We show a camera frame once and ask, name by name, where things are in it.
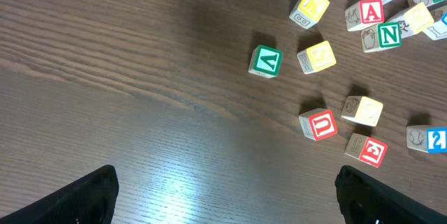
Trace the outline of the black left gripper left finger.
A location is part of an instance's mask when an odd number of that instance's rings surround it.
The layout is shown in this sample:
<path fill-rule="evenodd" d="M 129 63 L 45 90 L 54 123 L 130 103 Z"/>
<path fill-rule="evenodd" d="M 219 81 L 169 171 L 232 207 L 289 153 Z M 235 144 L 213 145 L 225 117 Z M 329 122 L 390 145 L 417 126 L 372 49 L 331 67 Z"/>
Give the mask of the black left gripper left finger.
<path fill-rule="evenodd" d="M 117 173 L 104 165 L 48 196 L 1 218 L 1 224 L 111 224 L 119 192 Z"/>

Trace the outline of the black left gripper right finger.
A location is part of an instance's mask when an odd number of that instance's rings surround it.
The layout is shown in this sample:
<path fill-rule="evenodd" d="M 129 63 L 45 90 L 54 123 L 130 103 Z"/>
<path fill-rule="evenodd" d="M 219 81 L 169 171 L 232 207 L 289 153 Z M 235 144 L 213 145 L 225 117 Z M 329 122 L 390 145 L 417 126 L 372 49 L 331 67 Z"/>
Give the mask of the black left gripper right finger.
<path fill-rule="evenodd" d="M 446 224 L 446 216 L 407 197 L 350 165 L 335 180 L 346 224 Z"/>

